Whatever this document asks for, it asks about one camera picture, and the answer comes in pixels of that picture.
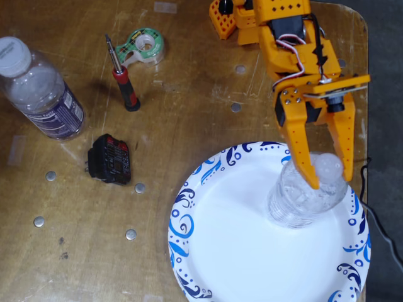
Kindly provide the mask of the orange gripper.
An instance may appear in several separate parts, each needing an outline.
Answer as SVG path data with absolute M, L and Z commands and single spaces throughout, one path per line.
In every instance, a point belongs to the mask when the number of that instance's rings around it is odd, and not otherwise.
M 274 87 L 274 109 L 296 169 L 313 188 L 319 178 L 310 159 L 305 124 L 327 124 L 337 156 L 343 163 L 343 177 L 353 177 L 355 103 L 352 94 L 344 96 L 339 76 L 320 79 L 305 75 L 286 79 Z

